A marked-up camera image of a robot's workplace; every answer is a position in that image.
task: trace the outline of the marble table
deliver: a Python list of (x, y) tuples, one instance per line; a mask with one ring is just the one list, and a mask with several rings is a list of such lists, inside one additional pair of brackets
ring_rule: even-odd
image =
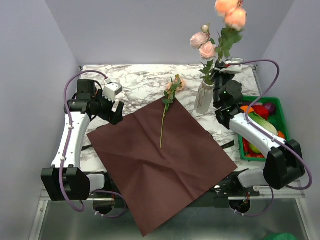
[[(211, 105), (206, 114), (198, 114), (194, 111), (197, 91), (201, 83), (201, 65), (85, 65), (83, 70), (97, 70), (106, 74), (112, 81), (123, 86), (123, 91), (118, 94), (117, 101), (124, 102), (123, 115), (128, 115), (136, 110), (158, 100), (164, 95), (164, 90), (170, 77), (180, 74), (186, 80), (186, 89), (179, 92), (176, 98), (188, 110), (188, 112), (209, 131), (219, 145), (232, 140), (235, 145), (225, 149), (225, 152), (238, 166), (238, 170), (258, 168), (263, 162), (248, 162), (240, 159), (239, 142), (237, 134), (219, 124), (215, 108)], [(81, 78), (97, 80), (102, 87), (105, 81), (96, 73), (85, 73)], [(241, 73), (236, 74), (234, 80), (242, 83), (242, 92), (246, 96), (259, 96), (259, 90), (251, 66), (244, 66)], [(108, 124), (106, 121), (96, 118), (87, 129), (90, 133), (98, 127)], [(90, 141), (85, 136), (83, 145), (89, 145)], [(81, 170), (84, 172), (106, 171), (97, 153), (89, 148), (81, 153)]]

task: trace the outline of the green basket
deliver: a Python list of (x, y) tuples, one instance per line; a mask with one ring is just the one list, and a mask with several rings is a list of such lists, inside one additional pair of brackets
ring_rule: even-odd
[[(257, 96), (243, 96), (242, 101), (250, 101), (253, 102), (256, 100), (258, 97)], [(274, 115), (270, 115), (268, 117), (268, 122), (271, 123), (277, 131), (281, 131), (285, 139), (288, 141), (290, 140), (289, 138), (289, 133), (287, 130), (287, 125), (285, 121), (285, 116), (284, 112), (281, 107), (280, 100), (276, 97), (262, 97), (259, 101), (259, 103), (265, 104), (265, 103), (273, 103), (276, 106), (276, 112)], [(244, 142), (242, 140), (242, 136), (238, 135), (239, 139), (239, 147), (240, 147), (240, 158), (245, 161), (255, 161), (255, 162), (265, 162), (265, 158), (258, 158), (258, 157), (247, 157), (245, 156), (245, 151), (244, 151)]]

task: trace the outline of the white vase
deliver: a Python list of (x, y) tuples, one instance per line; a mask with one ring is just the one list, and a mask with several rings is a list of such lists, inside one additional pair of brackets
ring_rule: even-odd
[(202, 80), (194, 103), (194, 110), (198, 114), (205, 114), (209, 110), (214, 98), (214, 86), (208, 85)]

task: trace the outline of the gray wall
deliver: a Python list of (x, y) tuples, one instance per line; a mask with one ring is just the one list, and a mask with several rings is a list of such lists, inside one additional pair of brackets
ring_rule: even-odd
[(1, 1), (0, 32), (0, 239), (25, 240), (79, 68), (44, 0)]
[[(319, 0), (295, 0), (263, 57), (280, 65), (280, 77), (269, 96), (281, 100), (289, 133), (301, 144), (312, 170), (314, 182), (306, 191), (306, 200), (320, 235), (319, 9)], [(274, 66), (260, 64), (258, 76), (263, 89), (274, 75)]]
[[(190, 38), (211, 22), (218, 39), (223, 18), (215, 0), (46, 0), (81, 64), (190, 64), (198, 51)], [(261, 58), (294, 0), (245, 0), (243, 40), (231, 50), (246, 60)]]

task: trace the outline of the flower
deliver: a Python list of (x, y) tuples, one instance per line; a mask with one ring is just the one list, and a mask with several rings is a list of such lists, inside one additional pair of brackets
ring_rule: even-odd
[(246, 25), (247, 13), (243, 8), (237, 8), (225, 15), (224, 22), (233, 29), (241, 30)]
[[(176, 75), (174, 82), (177, 82), (177, 81), (178, 81), (178, 78), (179, 78), (179, 76), (177, 77), (177, 75)], [(186, 88), (186, 80), (184, 80), (184, 79), (181, 78), (181, 77), (180, 77), (180, 80), (181, 80), (181, 86), (178, 87), (178, 88), (175, 90), (176, 93), (178, 93), (178, 92), (180, 92), (180, 91), (182, 91), (183, 89)], [(166, 85), (165, 90), (168, 92), (169, 89), (171, 88), (171, 86), (172, 86), (172, 83), (169, 82), (169, 83)]]
[(201, 27), (201, 30), (202, 30), (203, 33), (207, 34), (207, 33), (209, 32), (209, 27), (208, 27), (208, 25), (203, 25), (203, 26)]
[(192, 36), (190, 39), (190, 45), (198, 49), (201, 47), (202, 44), (206, 43), (209, 39), (209, 36), (204, 32), (197, 32), (195, 35)]
[(199, 52), (202, 58), (212, 59), (216, 54), (216, 45), (213, 45), (210, 41), (208, 41), (199, 48)]
[(214, 7), (218, 15), (224, 17), (227, 13), (235, 10), (239, 2), (239, 0), (216, 0)]

